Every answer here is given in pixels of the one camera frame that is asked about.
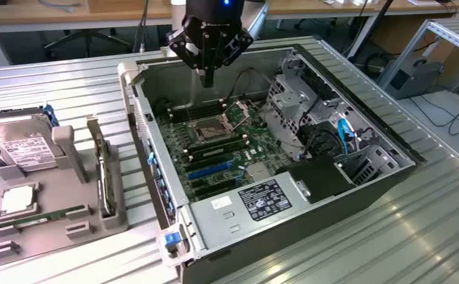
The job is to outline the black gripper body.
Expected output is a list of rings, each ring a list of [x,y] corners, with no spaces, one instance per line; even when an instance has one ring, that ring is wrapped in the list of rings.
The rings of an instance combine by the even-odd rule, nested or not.
[[[226,37],[242,30],[244,0],[186,0],[183,28],[190,38],[202,38],[208,28],[216,28]]]

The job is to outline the graphics card with metal bracket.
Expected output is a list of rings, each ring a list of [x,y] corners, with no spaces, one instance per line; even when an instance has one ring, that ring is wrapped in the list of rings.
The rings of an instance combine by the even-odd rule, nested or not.
[[[104,138],[97,118],[92,115],[87,116],[87,127],[92,135],[96,154],[96,174],[97,174],[97,201],[99,210],[103,217],[111,217],[116,213],[113,181],[111,175],[111,151],[109,144]]]

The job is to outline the black RAM slot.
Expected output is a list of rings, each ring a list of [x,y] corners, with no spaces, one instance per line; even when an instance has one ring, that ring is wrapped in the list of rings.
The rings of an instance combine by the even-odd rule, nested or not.
[[[218,102],[207,102],[207,103],[196,104],[194,105],[194,108],[192,108],[192,116],[206,117],[206,116],[216,115],[216,114],[220,114],[220,110],[222,108]],[[184,106],[179,109],[171,108],[168,110],[168,113],[178,116],[186,115]]]
[[[182,123],[200,118],[211,117],[222,114],[223,109],[219,107],[198,107],[187,109],[176,109],[168,113],[168,117],[172,123]]]

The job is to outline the black office chair base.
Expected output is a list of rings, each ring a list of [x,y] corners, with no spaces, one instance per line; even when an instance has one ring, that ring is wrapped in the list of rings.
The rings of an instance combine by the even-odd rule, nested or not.
[[[83,50],[87,57],[92,55],[92,43],[93,39],[99,39],[101,41],[105,41],[108,43],[116,44],[117,46],[124,47],[124,50],[127,53],[132,51],[132,44],[127,40],[123,40],[117,37],[117,31],[115,27],[109,28],[109,33],[105,34],[101,32],[104,28],[87,28],[87,29],[79,29],[79,30],[63,30],[64,36],[52,41],[48,44],[43,45],[43,50],[45,57],[49,60],[53,60],[57,58],[57,54],[55,49],[63,47],[67,43],[81,40]]]
[[[276,30],[290,33],[307,33],[314,31],[328,31],[336,25],[336,17],[302,18],[287,24],[286,20],[276,22]]]

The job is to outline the silver drive cage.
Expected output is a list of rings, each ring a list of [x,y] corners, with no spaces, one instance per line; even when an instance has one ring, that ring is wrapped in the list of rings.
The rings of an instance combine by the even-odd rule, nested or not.
[[[355,109],[328,85],[306,57],[286,52],[267,95],[263,118],[280,148],[295,160],[360,150],[350,124]]]

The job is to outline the metal socket cover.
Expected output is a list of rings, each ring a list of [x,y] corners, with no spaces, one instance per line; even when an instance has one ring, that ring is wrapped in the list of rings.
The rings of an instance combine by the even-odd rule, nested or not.
[[[220,115],[222,122],[228,131],[235,132],[236,129],[250,118],[250,110],[246,103],[236,101]]]

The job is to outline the CPU socket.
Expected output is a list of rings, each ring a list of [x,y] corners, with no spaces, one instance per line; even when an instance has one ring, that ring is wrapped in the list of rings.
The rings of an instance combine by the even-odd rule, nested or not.
[[[224,126],[220,116],[196,120],[191,129],[199,143],[208,143],[232,136],[232,131]]]

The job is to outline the wooden desk white legs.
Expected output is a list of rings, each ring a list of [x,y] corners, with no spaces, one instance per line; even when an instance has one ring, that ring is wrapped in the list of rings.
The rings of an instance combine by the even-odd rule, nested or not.
[[[320,0],[267,0],[264,8],[246,8],[244,13],[255,15],[259,20],[288,20],[328,17],[373,17],[378,15],[386,0],[378,4],[358,6],[347,2],[327,4]],[[409,0],[394,0],[386,16],[453,14],[459,17],[459,0],[449,5],[414,5]]]
[[[0,33],[131,27],[141,18],[140,10],[92,12],[88,0],[75,1],[81,5],[67,12],[39,0],[9,0],[7,5],[0,5]],[[0,42],[0,66],[11,64]]]

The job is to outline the green motherboard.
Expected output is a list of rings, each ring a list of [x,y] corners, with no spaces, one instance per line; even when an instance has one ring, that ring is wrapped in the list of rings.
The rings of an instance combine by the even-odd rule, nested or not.
[[[268,129],[268,125],[263,118],[263,109],[260,109],[259,106],[252,101],[220,99],[214,102],[218,102],[220,104],[220,108],[223,109],[223,112],[224,112],[224,110],[236,101],[242,101],[248,106],[250,118],[243,123],[243,125],[236,129],[236,131],[232,132],[231,137],[247,134],[250,137],[250,144],[247,148],[234,153],[216,156],[216,157],[227,158],[228,160],[226,162],[232,162],[231,169],[222,171],[219,173],[215,173],[210,176],[198,178],[195,180],[208,179],[208,180],[216,181],[216,180],[223,180],[228,178],[235,178],[236,179],[235,182],[239,184],[239,187],[242,187],[254,182],[246,172],[246,169],[251,164],[258,163],[258,162],[264,162],[271,174],[274,174],[279,167],[288,164],[290,158],[284,150],[280,148],[276,142],[276,138],[271,134],[271,130]],[[174,108],[172,103],[166,102],[164,106],[155,110],[155,114],[158,116],[159,129],[163,134],[163,140],[166,142],[167,150],[171,154],[175,170],[179,175],[180,184],[183,186],[186,195],[191,202],[198,202],[200,200],[196,198],[195,190],[191,188],[191,185],[190,185],[190,183],[195,180],[188,180],[188,174],[198,170],[207,169],[211,166],[198,169],[195,171],[187,172],[184,170],[184,166],[190,165],[194,162],[190,162],[187,157],[183,156],[183,151],[190,146],[198,146],[206,143],[199,143],[196,141],[194,131],[191,129],[191,126],[187,124],[187,122],[182,122],[182,123],[171,122],[170,117],[168,117],[168,110],[171,108]]]

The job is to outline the black stand pole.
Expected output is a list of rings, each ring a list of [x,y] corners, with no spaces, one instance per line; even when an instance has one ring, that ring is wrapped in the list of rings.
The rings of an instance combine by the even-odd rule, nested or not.
[[[355,63],[358,60],[358,57],[362,53],[362,49],[370,39],[370,36],[381,22],[381,20],[383,19],[387,10],[393,4],[394,0],[386,0],[385,5],[378,13],[378,15],[370,17],[360,29],[360,32],[356,36],[356,40],[354,42],[354,45],[350,49],[348,55],[347,55],[347,59],[351,63]]]

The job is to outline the black expansion slot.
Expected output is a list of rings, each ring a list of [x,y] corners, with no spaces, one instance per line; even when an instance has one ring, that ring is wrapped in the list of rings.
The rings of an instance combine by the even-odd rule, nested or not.
[[[226,182],[220,182],[196,189],[195,196],[199,200],[202,200],[238,187],[239,184],[234,180],[227,180]]]
[[[235,184],[235,178],[231,177],[228,179],[223,179],[223,180],[208,180],[208,179],[200,179],[200,180],[195,180],[190,183],[191,188],[195,191],[200,191],[203,188],[208,188],[210,191],[214,191],[216,189],[223,189],[227,188],[230,186],[232,186]]]
[[[207,160],[200,160],[198,162],[191,163],[190,165],[184,166],[184,170],[187,172],[195,171],[198,169],[202,169],[204,167],[212,166],[215,164],[224,163],[228,159],[224,157],[214,157]]]

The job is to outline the hard drive in blue caddy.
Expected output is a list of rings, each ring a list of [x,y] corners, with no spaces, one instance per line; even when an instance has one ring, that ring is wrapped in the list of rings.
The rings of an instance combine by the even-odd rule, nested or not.
[[[53,107],[49,104],[27,108],[0,108],[0,129],[51,130],[59,126]]]

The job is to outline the blue expansion slot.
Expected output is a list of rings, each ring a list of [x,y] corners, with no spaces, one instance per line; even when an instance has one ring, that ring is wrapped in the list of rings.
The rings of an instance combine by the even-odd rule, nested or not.
[[[232,167],[232,162],[226,162],[226,163],[222,163],[216,166],[211,166],[207,169],[198,170],[198,171],[188,174],[188,180],[195,180],[198,178],[203,178],[206,176],[210,176],[215,173],[219,173],[222,171],[231,169],[231,167]]]

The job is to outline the silver chipset heatsink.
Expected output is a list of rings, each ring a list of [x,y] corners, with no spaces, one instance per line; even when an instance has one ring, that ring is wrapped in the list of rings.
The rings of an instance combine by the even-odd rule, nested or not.
[[[246,172],[248,176],[251,177],[252,181],[255,182],[272,176],[264,162],[258,162],[258,163],[251,164],[247,167]]]

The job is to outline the black air shroud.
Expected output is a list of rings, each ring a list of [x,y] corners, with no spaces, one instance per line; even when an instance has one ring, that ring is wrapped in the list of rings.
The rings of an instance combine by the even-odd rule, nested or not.
[[[348,181],[331,156],[316,156],[278,168],[275,174],[288,172],[295,182],[300,182],[310,194],[311,204],[336,196],[356,186]]]

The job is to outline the silver hard disk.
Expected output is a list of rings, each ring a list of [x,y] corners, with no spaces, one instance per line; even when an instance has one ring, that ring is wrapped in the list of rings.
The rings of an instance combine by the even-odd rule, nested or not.
[[[43,112],[0,114],[0,162],[25,172],[56,167],[56,158],[64,156],[64,151],[52,140],[55,126]]]

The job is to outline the silver disk bay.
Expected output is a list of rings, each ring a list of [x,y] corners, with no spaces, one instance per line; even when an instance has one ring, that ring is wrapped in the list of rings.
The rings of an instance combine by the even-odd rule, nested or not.
[[[356,186],[401,169],[393,154],[377,144],[358,152],[342,154],[335,158],[335,164]]]

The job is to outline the grey power supply unit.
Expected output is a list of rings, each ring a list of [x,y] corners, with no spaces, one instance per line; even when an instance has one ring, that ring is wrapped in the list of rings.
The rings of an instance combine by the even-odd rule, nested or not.
[[[290,221],[311,208],[308,195],[284,172],[192,203],[203,247],[215,251]]]

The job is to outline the grey parts rack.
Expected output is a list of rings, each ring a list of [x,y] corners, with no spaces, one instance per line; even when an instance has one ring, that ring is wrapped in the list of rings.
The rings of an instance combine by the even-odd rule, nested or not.
[[[0,215],[0,223],[76,205],[83,205],[84,208],[69,212],[67,218],[57,221],[40,219],[0,228],[0,266],[108,237],[128,229],[116,147],[107,140],[116,213],[105,218],[100,213],[97,201],[95,143],[92,148],[77,150],[71,126],[55,127],[52,140],[64,151],[64,156],[56,158],[56,167],[25,172],[16,165],[5,166],[0,163],[0,209],[5,189],[33,186],[32,208]]]

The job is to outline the blue case latch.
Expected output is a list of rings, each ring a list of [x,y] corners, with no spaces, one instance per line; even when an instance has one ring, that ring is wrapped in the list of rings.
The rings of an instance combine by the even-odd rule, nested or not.
[[[164,239],[166,239],[166,247],[175,247],[183,241],[183,238],[179,232],[167,233],[164,236]]]

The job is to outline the open black PC case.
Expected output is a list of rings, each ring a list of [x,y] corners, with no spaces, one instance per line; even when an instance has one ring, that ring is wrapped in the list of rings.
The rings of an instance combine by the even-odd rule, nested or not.
[[[190,201],[180,184],[155,110],[166,102],[179,109],[190,101],[196,105],[230,99],[252,101],[264,114],[270,86],[290,50],[300,52],[328,85],[355,109],[358,117],[348,119],[362,139],[360,150],[374,144],[382,146],[393,154],[401,169],[311,204],[304,213],[254,237],[212,251],[203,247],[190,208],[195,202]],[[179,59],[121,63],[119,75],[146,184],[159,217],[159,252],[164,264],[176,269],[183,284],[211,283],[292,244],[343,229],[425,164],[423,156],[385,119],[390,114],[398,122],[406,121],[397,105],[364,74],[324,44],[314,47],[299,44],[275,45],[252,49],[239,58],[234,67],[218,70],[216,83],[210,89],[200,86],[194,72]],[[152,114],[154,121],[147,121],[146,113]],[[155,160],[148,165],[151,151],[155,153]],[[168,208],[164,191],[170,193],[175,209]],[[183,241],[175,247],[166,247],[164,236],[174,232],[180,233]]]

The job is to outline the silver CPU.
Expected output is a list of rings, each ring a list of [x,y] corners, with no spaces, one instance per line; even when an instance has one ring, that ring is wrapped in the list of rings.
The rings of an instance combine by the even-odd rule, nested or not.
[[[13,214],[32,208],[33,186],[19,186],[5,189],[1,196],[0,215]]]

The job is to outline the green RAM stick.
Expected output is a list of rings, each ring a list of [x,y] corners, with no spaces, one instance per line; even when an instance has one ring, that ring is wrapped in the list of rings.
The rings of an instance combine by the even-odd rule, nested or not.
[[[83,208],[84,208],[83,205],[76,205],[76,206],[68,207],[65,209],[56,210],[53,212],[37,214],[37,215],[33,215],[33,216],[29,216],[29,217],[17,219],[17,220],[12,220],[12,221],[5,221],[5,222],[0,223],[0,228],[5,228],[5,227],[12,226],[12,225],[25,224],[28,222],[37,221],[40,219],[47,219],[48,221],[57,221],[57,220],[67,218],[67,214],[69,212],[80,210]]]

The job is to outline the aluminium profile frame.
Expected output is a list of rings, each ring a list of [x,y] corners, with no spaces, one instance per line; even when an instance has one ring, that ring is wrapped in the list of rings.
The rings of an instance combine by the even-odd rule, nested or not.
[[[429,57],[434,48],[441,43],[449,43],[459,49],[459,18],[442,18],[425,20],[419,26],[405,50],[398,55],[397,59],[391,61],[386,67],[382,75],[379,76],[378,83],[383,87],[390,83],[395,73],[398,72],[403,61],[409,57]],[[459,90],[459,75],[450,90]]]

